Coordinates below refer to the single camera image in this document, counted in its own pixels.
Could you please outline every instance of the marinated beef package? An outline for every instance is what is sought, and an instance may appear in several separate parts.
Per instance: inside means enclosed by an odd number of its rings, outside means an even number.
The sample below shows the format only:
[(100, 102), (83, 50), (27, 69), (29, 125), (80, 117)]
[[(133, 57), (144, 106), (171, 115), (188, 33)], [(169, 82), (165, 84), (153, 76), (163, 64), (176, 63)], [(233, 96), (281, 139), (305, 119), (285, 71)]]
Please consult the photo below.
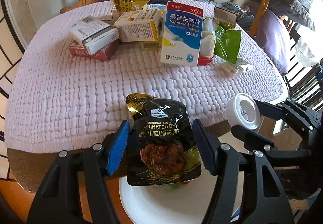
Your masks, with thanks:
[(201, 162), (185, 105), (145, 94), (126, 98), (134, 127), (127, 143), (127, 181), (163, 185), (201, 175)]

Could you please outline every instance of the beef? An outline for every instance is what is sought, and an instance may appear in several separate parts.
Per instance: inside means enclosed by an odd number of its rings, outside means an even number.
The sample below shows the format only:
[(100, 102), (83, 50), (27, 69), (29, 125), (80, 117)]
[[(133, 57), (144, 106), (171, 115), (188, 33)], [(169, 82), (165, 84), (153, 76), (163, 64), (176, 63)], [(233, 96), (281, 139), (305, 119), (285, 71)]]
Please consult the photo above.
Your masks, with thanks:
[(140, 157), (149, 169), (161, 176), (169, 176), (182, 171), (186, 163), (182, 146), (175, 144), (167, 146), (147, 144), (140, 150)]

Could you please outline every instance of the green package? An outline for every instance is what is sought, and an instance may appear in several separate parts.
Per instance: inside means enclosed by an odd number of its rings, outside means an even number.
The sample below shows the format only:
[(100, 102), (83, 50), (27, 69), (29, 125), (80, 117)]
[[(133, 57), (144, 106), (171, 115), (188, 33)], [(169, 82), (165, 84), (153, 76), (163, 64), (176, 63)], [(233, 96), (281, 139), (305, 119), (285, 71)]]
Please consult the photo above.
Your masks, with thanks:
[(221, 26), (225, 30), (229, 30), (229, 29), (235, 28), (235, 25), (233, 25), (231, 23), (227, 23), (225, 21), (221, 21), (221, 20), (219, 20), (219, 26)]
[(222, 59), (235, 64), (238, 57), (241, 42), (241, 31), (224, 30), (218, 26), (215, 30), (215, 48), (214, 54)]

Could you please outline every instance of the snack package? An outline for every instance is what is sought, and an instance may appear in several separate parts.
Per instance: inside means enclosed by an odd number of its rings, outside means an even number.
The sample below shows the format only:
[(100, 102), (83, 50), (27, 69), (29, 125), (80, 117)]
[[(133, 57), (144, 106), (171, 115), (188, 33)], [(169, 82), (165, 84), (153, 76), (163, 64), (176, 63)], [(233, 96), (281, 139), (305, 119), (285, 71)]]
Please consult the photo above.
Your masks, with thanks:
[(238, 73), (247, 73), (248, 71), (251, 71), (254, 68), (253, 65), (251, 65), (250, 63), (248, 63), (247, 61), (239, 57), (237, 58), (237, 61), (235, 64), (238, 68)]
[(214, 7), (213, 21), (225, 30), (237, 25), (237, 15), (223, 8)]
[(143, 50), (158, 51), (159, 41), (140, 41), (140, 46)]
[(127, 143), (127, 182), (164, 185), (201, 175), (201, 162), (183, 103), (146, 94), (126, 98), (134, 127)]
[(119, 16), (126, 11), (147, 9), (150, 0), (113, 0)]
[(206, 18), (203, 21), (202, 38), (212, 33), (215, 38), (214, 54), (222, 59), (235, 64), (238, 57), (241, 42), (240, 30), (224, 30), (221, 26)]

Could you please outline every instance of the white plate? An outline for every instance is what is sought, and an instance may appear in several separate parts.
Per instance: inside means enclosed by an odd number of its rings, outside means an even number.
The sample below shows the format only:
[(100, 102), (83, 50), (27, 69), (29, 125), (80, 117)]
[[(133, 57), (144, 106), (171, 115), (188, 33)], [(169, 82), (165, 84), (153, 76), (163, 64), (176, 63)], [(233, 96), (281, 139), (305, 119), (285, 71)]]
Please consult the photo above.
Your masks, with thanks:
[(204, 169), (197, 179), (178, 189), (169, 186), (130, 186), (119, 181), (120, 199), (135, 224), (200, 224), (209, 206), (216, 177)]

